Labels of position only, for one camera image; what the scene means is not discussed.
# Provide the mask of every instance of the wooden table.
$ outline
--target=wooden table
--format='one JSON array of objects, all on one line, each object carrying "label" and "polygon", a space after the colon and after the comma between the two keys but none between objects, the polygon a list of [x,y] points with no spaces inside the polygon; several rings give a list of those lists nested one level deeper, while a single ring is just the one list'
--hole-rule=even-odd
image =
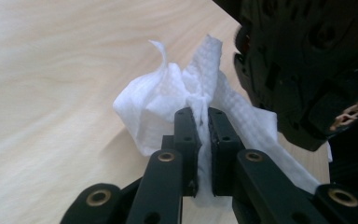
[{"label": "wooden table", "polygon": [[[184,68],[203,38],[223,41],[221,70],[233,68],[238,24],[212,0],[0,1],[0,223],[59,223],[96,183],[123,188],[143,175],[138,152],[112,103],[161,58],[162,42]],[[285,147],[322,182],[326,149]],[[183,223],[236,223],[233,213],[195,208]]]}]

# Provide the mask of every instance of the tabletop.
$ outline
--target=tabletop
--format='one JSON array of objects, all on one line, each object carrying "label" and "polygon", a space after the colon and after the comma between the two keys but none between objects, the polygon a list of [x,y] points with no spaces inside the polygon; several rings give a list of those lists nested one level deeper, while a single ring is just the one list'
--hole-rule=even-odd
[{"label": "tabletop", "polygon": [[[0,0],[0,223],[59,223],[83,189],[143,175],[148,158],[112,103],[161,63],[148,40],[184,68],[207,34],[220,39],[220,69],[246,97],[233,65],[238,27],[212,0]],[[328,182],[326,146],[280,141]],[[236,219],[185,199],[183,223]]]}]

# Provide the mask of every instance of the white tissue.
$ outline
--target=white tissue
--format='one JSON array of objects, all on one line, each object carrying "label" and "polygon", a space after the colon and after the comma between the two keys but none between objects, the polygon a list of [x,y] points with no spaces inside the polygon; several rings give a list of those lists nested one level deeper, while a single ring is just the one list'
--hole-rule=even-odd
[{"label": "white tissue", "polygon": [[315,191],[320,183],[279,145],[276,115],[251,106],[229,87],[226,76],[219,70],[222,47],[219,40],[206,36],[184,71],[176,63],[167,63],[163,45],[151,42],[161,52],[161,66],[153,73],[134,79],[113,107],[144,156],[160,149],[162,135],[173,134],[174,113],[191,107],[202,143],[197,205],[229,203],[227,198],[215,198],[212,194],[209,106],[227,114],[247,148],[266,152],[295,185],[311,193]]}]

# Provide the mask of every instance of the textured wipe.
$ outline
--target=textured wipe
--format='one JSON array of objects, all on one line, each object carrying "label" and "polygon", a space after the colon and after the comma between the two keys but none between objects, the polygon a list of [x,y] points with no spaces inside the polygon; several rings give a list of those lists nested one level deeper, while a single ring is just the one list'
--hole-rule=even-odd
[{"label": "textured wipe", "polygon": [[212,194],[209,106],[227,114],[246,147],[266,152],[298,187],[315,191],[319,182],[278,144],[276,115],[252,107],[229,87],[226,76],[219,71],[219,40],[207,35],[184,71],[175,63],[167,63],[164,47],[151,42],[161,52],[163,63],[155,72],[134,79],[113,107],[145,156],[159,150],[162,135],[173,134],[174,113],[191,107],[202,143],[200,190],[195,199],[198,206],[230,207],[228,197]]}]

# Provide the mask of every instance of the white cloth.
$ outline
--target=white cloth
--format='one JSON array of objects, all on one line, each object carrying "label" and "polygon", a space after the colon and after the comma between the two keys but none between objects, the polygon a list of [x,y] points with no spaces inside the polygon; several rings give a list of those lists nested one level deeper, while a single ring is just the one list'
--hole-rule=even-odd
[{"label": "white cloth", "polygon": [[229,87],[226,76],[219,70],[222,47],[219,40],[206,36],[184,71],[176,63],[167,63],[163,45],[151,42],[161,52],[161,66],[134,79],[113,107],[145,156],[160,149],[162,135],[173,134],[174,113],[191,107],[202,143],[197,205],[220,206],[228,202],[227,198],[214,198],[211,190],[209,106],[227,114],[247,148],[266,152],[298,187],[315,191],[320,183],[279,145],[276,114],[251,106]]}]

